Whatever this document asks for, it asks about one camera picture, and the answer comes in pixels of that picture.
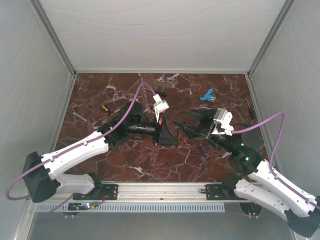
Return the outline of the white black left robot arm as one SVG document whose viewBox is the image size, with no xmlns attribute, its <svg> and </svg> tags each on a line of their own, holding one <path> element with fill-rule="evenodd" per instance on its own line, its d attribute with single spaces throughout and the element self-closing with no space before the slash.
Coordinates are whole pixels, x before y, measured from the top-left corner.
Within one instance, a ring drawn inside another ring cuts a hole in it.
<svg viewBox="0 0 320 240">
<path fill-rule="evenodd" d="M 152 137 L 156 146 L 176 146 L 178 140 L 159 115 L 149 121 L 139 102 L 128 102 L 110 122 L 100 126 L 84 139 L 55 152 L 27 155 L 23 167 L 23 181 L 34 203 L 44 202 L 56 194 L 82 194 L 99 198 L 103 187 L 94 173 L 67 174 L 66 171 L 100 154 L 107 153 L 128 142 L 130 135 Z"/>
</svg>

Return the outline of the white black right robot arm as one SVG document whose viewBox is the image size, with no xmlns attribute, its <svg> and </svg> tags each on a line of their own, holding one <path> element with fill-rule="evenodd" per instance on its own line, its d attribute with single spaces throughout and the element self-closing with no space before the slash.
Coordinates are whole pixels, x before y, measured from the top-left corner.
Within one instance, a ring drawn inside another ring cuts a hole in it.
<svg viewBox="0 0 320 240">
<path fill-rule="evenodd" d="M 283 115 L 283 111 L 239 130 L 231 125 L 232 113 L 223 108 L 186 110 L 185 113 L 198 121 L 197 126 L 176 122 L 189 139 L 208 140 L 231 154 L 228 161 L 236 172 L 230 173 L 220 185 L 225 198 L 251 201 L 278 215 L 300 236 L 312 237 L 320 227 L 320 198 L 278 172 L 272 157 L 266 160 L 258 153 L 260 138 L 253 136 L 254 129 Z"/>
</svg>

